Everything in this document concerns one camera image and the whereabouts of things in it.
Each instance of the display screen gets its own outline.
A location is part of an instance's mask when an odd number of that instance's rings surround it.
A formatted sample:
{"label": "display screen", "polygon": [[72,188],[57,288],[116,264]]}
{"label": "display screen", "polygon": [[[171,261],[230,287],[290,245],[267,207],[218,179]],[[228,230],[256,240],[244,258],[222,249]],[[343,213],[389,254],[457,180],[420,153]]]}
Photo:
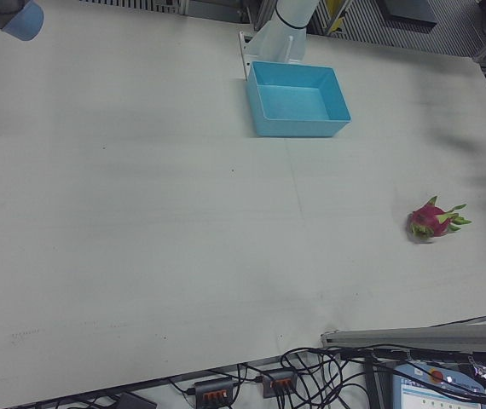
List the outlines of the display screen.
{"label": "display screen", "polygon": [[402,409],[481,409],[479,403],[458,402],[436,392],[411,385],[402,385]]}

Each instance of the white table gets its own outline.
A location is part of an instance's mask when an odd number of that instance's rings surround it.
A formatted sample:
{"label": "white table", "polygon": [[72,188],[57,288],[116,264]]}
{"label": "white table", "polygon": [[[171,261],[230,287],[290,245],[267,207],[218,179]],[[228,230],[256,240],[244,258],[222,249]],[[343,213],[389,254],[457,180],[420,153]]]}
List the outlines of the white table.
{"label": "white table", "polygon": [[[240,26],[44,0],[0,32],[0,406],[486,314],[486,81],[310,37],[353,117],[256,137]],[[473,224],[416,245],[430,196]]]}

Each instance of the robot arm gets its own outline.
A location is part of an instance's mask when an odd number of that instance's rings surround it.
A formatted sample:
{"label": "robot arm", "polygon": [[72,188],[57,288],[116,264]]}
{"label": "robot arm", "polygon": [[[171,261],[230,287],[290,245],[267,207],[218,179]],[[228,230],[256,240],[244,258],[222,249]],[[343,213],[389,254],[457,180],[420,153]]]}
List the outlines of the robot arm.
{"label": "robot arm", "polygon": [[33,0],[0,0],[0,29],[23,40],[35,38],[44,21],[44,13]]}

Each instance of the electrical connector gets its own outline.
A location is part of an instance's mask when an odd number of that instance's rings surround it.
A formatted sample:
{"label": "electrical connector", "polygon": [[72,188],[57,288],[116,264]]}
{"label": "electrical connector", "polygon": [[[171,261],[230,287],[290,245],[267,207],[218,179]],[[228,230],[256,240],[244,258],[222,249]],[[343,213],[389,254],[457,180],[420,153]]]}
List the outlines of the electrical connector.
{"label": "electrical connector", "polygon": [[234,381],[231,377],[196,382],[194,389],[195,409],[217,409],[234,403]]}
{"label": "electrical connector", "polygon": [[262,386],[264,398],[289,395],[296,389],[296,372],[288,369],[264,371]]}

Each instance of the metal grate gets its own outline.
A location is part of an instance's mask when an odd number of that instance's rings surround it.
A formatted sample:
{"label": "metal grate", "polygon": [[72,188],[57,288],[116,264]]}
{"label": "metal grate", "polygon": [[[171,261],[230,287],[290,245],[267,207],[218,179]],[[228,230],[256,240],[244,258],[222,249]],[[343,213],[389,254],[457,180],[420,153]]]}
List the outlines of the metal grate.
{"label": "metal grate", "polygon": [[344,32],[332,36],[459,56],[472,56],[486,44],[476,0],[429,0],[429,4],[438,19],[432,29],[385,21],[375,0],[355,0],[345,16]]}
{"label": "metal grate", "polygon": [[125,7],[128,9],[139,9],[157,11],[160,13],[178,14],[179,3],[177,0],[80,0],[86,3],[105,4],[107,6]]}

